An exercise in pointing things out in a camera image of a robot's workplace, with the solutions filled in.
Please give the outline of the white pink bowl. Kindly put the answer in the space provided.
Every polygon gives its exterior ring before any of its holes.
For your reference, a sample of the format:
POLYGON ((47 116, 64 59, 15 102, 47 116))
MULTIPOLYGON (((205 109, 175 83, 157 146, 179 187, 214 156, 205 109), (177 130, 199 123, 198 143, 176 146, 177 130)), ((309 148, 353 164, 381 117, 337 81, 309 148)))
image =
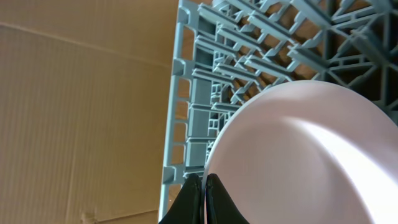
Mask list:
POLYGON ((249 223, 397 222, 397 125, 332 83, 284 83, 243 104, 212 173, 249 223))

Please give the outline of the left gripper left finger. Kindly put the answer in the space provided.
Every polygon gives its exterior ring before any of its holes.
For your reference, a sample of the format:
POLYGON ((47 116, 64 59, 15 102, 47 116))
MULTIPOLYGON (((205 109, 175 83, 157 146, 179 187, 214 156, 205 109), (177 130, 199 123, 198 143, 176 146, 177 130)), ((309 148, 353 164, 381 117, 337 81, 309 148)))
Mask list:
POLYGON ((200 199, 201 178, 196 174, 190 174, 159 224, 199 224, 200 199))

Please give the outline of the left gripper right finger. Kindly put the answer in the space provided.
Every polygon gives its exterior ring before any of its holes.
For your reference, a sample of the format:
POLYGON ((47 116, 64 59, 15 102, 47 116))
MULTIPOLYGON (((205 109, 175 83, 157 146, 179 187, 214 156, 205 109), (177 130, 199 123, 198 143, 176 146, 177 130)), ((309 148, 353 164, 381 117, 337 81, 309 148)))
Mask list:
POLYGON ((208 224, 249 224, 216 174, 207 177, 205 202, 208 224))

